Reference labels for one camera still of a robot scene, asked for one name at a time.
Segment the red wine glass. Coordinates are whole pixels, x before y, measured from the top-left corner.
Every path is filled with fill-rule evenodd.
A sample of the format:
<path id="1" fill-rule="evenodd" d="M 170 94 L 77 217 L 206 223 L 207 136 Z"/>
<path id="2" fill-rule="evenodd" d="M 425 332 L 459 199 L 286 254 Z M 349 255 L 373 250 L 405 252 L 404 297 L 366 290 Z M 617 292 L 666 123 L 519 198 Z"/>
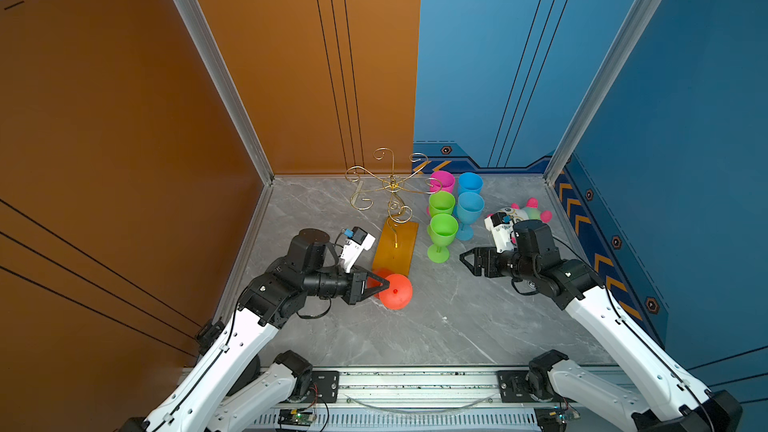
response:
<path id="1" fill-rule="evenodd" d="M 389 282 L 386 290 L 374 295 L 387 309 L 402 310 L 410 303 L 413 297 L 413 287 L 407 276 L 385 268 L 376 269 L 374 274 Z"/>

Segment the green wine glass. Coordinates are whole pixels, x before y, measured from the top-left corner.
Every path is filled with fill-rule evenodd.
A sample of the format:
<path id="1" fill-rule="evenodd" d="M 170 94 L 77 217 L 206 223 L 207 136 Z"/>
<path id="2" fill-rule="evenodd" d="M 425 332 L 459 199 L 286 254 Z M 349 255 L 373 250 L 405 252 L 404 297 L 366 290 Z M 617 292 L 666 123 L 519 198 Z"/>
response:
<path id="1" fill-rule="evenodd" d="M 430 195 L 428 200 L 428 214 L 430 217 L 440 214 L 452 215 L 455 205 L 455 196 L 451 192 L 441 190 Z"/>
<path id="2" fill-rule="evenodd" d="M 427 255 L 432 262 L 444 263 L 449 259 L 448 246 L 455 240 L 458 229 L 458 221 L 450 214 L 437 214 L 431 218 L 428 232 L 432 244 Z"/>

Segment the light blue wine glass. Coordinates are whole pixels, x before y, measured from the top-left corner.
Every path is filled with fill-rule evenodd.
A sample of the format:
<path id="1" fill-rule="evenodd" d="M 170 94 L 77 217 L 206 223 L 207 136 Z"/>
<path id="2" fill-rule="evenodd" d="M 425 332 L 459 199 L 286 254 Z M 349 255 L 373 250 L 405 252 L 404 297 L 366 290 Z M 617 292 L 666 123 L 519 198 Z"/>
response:
<path id="1" fill-rule="evenodd" d="M 465 191 L 458 196 L 455 216 L 459 223 L 456 239 L 468 241 L 473 238 L 472 225 L 481 217 L 485 201 L 479 193 Z"/>

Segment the pink wine glass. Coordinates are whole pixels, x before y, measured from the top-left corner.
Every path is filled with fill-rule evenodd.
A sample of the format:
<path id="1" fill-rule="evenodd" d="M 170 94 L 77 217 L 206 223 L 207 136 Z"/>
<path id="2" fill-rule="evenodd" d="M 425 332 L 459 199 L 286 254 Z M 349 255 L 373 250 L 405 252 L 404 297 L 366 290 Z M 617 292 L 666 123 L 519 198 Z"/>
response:
<path id="1" fill-rule="evenodd" d="M 429 183 L 429 192 L 431 194 L 445 191 L 448 193 L 453 193 L 454 186 L 455 186 L 455 177 L 450 172 L 444 171 L 444 170 L 437 170 L 434 171 L 428 179 Z"/>

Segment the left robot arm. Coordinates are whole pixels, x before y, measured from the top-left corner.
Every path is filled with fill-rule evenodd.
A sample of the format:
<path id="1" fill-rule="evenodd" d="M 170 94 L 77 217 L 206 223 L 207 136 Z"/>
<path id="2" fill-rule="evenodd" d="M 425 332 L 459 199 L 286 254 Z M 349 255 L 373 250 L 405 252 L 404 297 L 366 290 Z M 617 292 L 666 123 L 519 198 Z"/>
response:
<path id="1" fill-rule="evenodd" d="M 273 406 L 303 398 L 312 366 L 292 351 L 242 388 L 234 386 L 308 297 L 339 297 L 355 305 L 388 288 L 388 280 L 356 264 L 374 236 L 359 227 L 341 236 L 343 244 L 313 228 L 294 236 L 286 255 L 243 290 L 228 322 L 216 324 L 218 336 L 182 383 L 147 417 L 128 419 L 122 430 L 243 431 Z"/>

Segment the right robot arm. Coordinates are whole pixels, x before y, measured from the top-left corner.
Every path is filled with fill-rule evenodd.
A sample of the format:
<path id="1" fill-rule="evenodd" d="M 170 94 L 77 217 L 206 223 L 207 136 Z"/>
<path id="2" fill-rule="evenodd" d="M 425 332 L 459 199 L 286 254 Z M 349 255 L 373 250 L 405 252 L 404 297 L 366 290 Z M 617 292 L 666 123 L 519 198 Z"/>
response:
<path id="1" fill-rule="evenodd" d="M 587 262 L 563 259 L 547 224 L 522 221 L 513 234 L 514 249 L 475 247 L 461 254 L 461 262 L 478 277 L 531 283 L 534 294 L 551 299 L 583 326 L 637 389 L 622 388 L 550 350 L 529 363 L 531 397 L 572 399 L 622 431 L 737 430 L 743 416 L 739 401 L 725 390 L 712 390 L 674 361 L 626 314 Z"/>

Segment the wooden rack base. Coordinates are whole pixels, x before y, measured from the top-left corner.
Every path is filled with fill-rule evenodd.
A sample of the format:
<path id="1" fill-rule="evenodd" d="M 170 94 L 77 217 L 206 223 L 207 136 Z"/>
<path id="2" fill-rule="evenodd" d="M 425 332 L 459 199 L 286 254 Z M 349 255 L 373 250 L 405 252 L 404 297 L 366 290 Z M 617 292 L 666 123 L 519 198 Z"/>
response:
<path id="1" fill-rule="evenodd" d="M 388 271 L 408 276 L 417 236 L 417 223 L 412 221 L 397 223 L 387 218 L 382 228 L 382 235 L 378 239 L 372 264 L 373 271 L 377 275 Z"/>

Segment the white pink plush toy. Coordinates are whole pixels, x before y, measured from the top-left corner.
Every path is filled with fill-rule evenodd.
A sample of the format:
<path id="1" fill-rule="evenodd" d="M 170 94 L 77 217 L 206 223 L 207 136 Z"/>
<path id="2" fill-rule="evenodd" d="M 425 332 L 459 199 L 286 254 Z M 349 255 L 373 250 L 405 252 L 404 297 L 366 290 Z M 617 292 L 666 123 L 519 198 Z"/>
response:
<path id="1" fill-rule="evenodd" d="M 526 220 L 540 220 L 543 223 L 549 223 L 553 218 L 553 213 L 551 211 L 543 210 L 539 207 L 539 201 L 535 197 L 531 197 L 523 206 L 513 203 L 504 208 L 517 209 L 516 215 L 518 216 L 518 219 L 515 220 L 515 224 Z"/>

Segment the left circuit board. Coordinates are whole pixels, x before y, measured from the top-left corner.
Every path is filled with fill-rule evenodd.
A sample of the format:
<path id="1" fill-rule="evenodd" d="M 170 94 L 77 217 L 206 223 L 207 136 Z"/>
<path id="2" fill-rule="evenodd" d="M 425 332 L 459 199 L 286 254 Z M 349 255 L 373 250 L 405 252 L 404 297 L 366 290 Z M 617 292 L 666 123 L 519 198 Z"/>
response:
<path id="1" fill-rule="evenodd" d="M 317 414 L 304 409 L 280 409 L 276 427 L 278 430 L 308 430 L 315 424 Z"/>

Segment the circuit board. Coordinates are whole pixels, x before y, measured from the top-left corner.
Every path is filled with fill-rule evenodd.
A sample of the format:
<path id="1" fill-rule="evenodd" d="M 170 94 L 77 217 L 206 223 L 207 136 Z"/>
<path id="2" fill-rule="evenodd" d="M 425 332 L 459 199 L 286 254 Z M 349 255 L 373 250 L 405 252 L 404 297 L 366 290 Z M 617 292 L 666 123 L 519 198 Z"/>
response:
<path id="1" fill-rule="evenodd" d="M 581 414 L 577 410 L 561 407 L 536 408 L 534 412 L 541 432 L 565 432 L 570 422 L 581 418 Z"/>
<path id="2" fill-rule="evenodd" d="M 304 409 L 280 409 L 276 427 L 278 430 L 308 430 L 315 424 L 317 414 Z"/>

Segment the right circuit board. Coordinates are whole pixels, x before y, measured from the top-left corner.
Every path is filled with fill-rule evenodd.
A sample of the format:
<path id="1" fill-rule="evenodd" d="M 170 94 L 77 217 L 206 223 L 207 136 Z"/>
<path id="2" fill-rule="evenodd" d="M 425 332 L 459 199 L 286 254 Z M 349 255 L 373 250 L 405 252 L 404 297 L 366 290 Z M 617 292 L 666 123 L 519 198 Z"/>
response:
<path id="1" fill-rule="evenodd" d="M 561 407 L 536 408 L 534 412 L 541 432 L 565 432 L 570 422 L 581 418 L 581 414 L 577 410 Z"/>

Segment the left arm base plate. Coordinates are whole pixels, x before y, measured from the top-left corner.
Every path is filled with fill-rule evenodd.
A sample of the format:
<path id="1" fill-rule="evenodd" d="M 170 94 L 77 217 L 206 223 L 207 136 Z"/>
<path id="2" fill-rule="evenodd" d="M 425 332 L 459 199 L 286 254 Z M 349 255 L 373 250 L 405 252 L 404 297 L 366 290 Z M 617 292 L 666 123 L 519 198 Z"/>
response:
<path id="1" fill-rule="evenodd" d="M 313 370 L 300 377 L 288 398 L 293 403 L 309 403 L 315 400 L 334 404 L 338 399 L 340 372 L 338 370 Z"/>

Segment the aluminium front rail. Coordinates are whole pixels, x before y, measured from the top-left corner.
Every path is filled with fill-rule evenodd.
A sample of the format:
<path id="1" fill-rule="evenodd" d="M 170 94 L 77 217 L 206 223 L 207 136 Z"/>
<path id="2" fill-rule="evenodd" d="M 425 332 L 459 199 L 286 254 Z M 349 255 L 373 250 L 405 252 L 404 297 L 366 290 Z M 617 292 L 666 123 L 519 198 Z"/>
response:
<path id="1" fill-rule="evenodd" d="M 627 377 L 616 367 L 585 368 L 631 392 Z M 260 414 L 243 431 L 278 430 L 280 409 L 317 414 L 308 430 L 298 431 L 540 431 L 536 408 L 575 409 L 581 418 L 567 430 L 620 430 L 569 399 L 534 403 L 503 403 L 491 367 L 351 367 L 340 369 L 337 402 L 281 402 Z"/>

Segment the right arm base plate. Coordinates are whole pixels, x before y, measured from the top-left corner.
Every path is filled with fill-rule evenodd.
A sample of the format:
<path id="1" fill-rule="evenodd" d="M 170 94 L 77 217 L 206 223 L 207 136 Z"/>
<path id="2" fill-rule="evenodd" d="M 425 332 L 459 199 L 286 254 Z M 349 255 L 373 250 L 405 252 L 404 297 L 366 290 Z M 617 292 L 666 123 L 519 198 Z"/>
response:
<path id="1" fill-rule="evenodd" d="M 496 372 L 497 385 L 503 403 L 534 403 L 537 398 L 528 381 L 527 370 L 504 369 Z"/>

